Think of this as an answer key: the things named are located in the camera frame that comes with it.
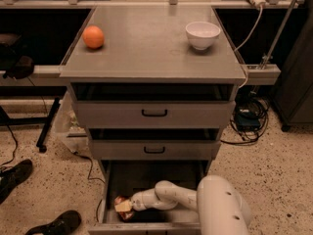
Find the drawer handle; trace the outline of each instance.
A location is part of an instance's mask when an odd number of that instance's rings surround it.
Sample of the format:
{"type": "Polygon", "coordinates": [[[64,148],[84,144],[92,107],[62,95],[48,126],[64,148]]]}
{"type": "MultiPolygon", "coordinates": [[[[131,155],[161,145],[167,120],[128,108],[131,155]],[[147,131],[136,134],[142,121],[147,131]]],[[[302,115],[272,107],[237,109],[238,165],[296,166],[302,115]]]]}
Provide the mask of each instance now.
{"type": "Polygon", "coordinates": [[[167,110],[164,110],[164,113],[161,113],[161,114],[148,114],[148,113],[146,113],[146,110],[141,110],[141,114],[144,117],[152,117],[152,118],[166,117],[167,116],[167,110]]]}
{"type": "Polygon", "coordinates": [[[144,147],[144,152],[147,154],[162,154],[165,152],[165,147],[163,146],[160,149],[149,149],[146,146],[144,147]]]}

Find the countertop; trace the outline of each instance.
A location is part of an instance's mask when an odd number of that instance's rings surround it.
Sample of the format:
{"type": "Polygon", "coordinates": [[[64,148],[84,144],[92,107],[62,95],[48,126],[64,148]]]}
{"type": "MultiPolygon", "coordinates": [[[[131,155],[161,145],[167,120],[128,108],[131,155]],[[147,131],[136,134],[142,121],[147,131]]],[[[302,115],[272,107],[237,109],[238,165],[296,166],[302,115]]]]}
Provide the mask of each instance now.
{"type": "Polygon", "coordinates": [[[61,77],[241,84],[244,72],[223,31],[205,51],[190,46],[185,27],[196,21],[220,25],[205,4],[98,6],[87,25],[103,31],[105,45],[91,50],[79,36],[61,77]]]}

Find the orange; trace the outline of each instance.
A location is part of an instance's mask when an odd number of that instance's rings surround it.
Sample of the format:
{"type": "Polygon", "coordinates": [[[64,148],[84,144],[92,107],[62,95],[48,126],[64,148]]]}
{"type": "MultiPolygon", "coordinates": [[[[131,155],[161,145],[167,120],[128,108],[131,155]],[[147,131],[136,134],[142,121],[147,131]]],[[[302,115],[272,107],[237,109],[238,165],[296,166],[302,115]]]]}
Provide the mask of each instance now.
{"type": "Polygon", "coordinates": [[[105,35],[97,26],[87,26],[83,33],[84,43],[91,49],[98,49],[105,44],[105,35]]]}

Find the concrete floor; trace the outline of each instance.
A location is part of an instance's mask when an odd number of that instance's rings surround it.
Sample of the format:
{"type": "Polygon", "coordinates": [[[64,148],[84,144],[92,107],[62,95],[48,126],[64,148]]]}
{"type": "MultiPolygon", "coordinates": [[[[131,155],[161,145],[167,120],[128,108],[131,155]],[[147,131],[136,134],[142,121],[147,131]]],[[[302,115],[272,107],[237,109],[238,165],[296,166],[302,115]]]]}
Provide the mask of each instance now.
{"type": "MultiPolygon", "coordinates": [[[[7,107],[8,111],[11,109],[21,110],[17,106],[7,107]]],[[[31,116],[37,115],[38,109],[34,109],[30,108],[31,116]]],[[[270,111],[269,116],[268,129],[257,144],[249,147],[223,144],[209,173],[227,178],[245,196],[253,213],[251,235],[311,235],[313,126],[292,127],[289,132],[282,132],[276,113],[270,111]]],[[[68,210],[77,210],[82,216],[82,224],[74,234],[88,234],[87,228],[97,225],[95,212],[104,184],[87,180],[90,163],[74,156],[53,132],[47,137],[48,151],[38,153],[36,142],[41,127],[12,127],[19,147],[11,165],[31,159],[34,170],[0,206],[0,234],[24,234],[68,210]]],[[[15,143],[7,128],[0,128],[0,135],[0,163],[3,163],[12,157],[15,143]]],[[[239,141],[231,128],[224,131],[222,138],[239,141]]],[[[91,156],[88,149],[80,150],[80,154],[91,156]]],[[[95,161],[91,176],[103,178],[95,161]]]]}

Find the robotic hand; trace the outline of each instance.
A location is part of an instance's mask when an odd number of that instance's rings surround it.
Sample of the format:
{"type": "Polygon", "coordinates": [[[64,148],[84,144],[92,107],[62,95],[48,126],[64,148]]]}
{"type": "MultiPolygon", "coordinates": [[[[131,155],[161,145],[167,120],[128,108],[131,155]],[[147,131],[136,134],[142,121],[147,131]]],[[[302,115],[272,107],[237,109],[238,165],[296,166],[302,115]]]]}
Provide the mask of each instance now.
{"type": "Polygon", "coordinates": [[[115,210],[124,220],[134,211],[154,208],[170,210],[181,204],[199,214],[202,235],[247,235],[251,211],[241,194],[224,178],[204,177],[197,191],[160,181],[156,187],[134,194],[129,199],[117,197],[115,210]]]}

